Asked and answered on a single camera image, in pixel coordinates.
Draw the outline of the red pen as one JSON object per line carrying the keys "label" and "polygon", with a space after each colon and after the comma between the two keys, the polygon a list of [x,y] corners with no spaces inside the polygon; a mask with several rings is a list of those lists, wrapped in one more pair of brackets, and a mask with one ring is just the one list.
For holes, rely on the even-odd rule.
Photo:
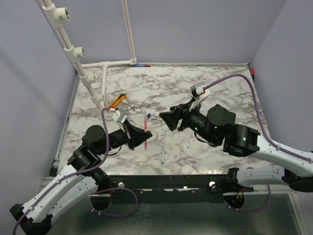
{"label": "red pen", "polygon": [[[144,118],[144,131],[145,132],[147,132],[147,120],[148,120],[148,118],[147,117],[145,117]],[[145,151],[147,150],[147,141],[145,140],[145,142],[144,142],[144,148],[145,148]]]}

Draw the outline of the grey pen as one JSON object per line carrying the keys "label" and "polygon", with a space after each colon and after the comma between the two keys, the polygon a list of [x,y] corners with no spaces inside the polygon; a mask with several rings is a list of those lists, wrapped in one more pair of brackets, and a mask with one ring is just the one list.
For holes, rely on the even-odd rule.
{"label": "grey pen", "polygon": [[161,164],[164,164],[165,162],[165,147],[162,149],[162,158],[161,158]]}

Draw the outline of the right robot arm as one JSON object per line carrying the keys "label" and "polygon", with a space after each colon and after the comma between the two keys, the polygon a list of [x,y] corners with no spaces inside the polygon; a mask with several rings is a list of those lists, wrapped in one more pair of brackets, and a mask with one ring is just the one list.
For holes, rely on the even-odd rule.
{"label": "right robot arm", "polygon": [[171,107],[159,116],[171,131],[190,128],[212,147],[222,146],[223,152],[235,157],[250,157],[273,164],[269,168],[237,169],[225,178],[225,187],[236,191],[241,186],[279,184],[300,192],[313,190],[313,154],[275,142],[258,130],[236,124],[236,115],[215,105],[206,115],[188,104]]}

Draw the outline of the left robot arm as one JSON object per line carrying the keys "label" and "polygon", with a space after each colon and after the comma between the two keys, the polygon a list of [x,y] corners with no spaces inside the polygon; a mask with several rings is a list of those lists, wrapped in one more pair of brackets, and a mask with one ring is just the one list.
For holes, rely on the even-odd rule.
{"label": "left robot arm", "polygon": [[67,164],[36,196],[24,204],[15,204],[10,213],[18,227],[27,235],[47,234],[56,220],[83,197],[103,193],[110,188],[109,176],[100,168],[104,162],[100,155],[128,145],[130,150],[152,137],[145,131],[131,125],[127,120],[122,128],[112,133],[100,125],[89,127],[79,146]]}

